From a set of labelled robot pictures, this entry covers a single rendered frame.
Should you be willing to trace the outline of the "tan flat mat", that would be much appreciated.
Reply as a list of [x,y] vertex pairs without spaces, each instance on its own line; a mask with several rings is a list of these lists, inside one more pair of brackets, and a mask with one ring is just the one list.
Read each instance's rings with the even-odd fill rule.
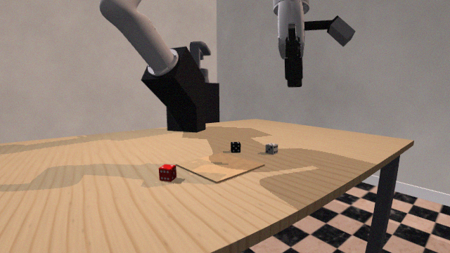
[[214,183],[232,179],[248,173],[265,164],[243,159],[225,153],[218,153],[195,160],[177,163],[176,166]]

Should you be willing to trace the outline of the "red die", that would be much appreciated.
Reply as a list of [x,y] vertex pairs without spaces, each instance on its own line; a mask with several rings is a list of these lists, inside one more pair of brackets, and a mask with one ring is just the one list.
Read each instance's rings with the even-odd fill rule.
[[161,181],[172,182],[176,178],[176,165],[164,164],[159,168]]

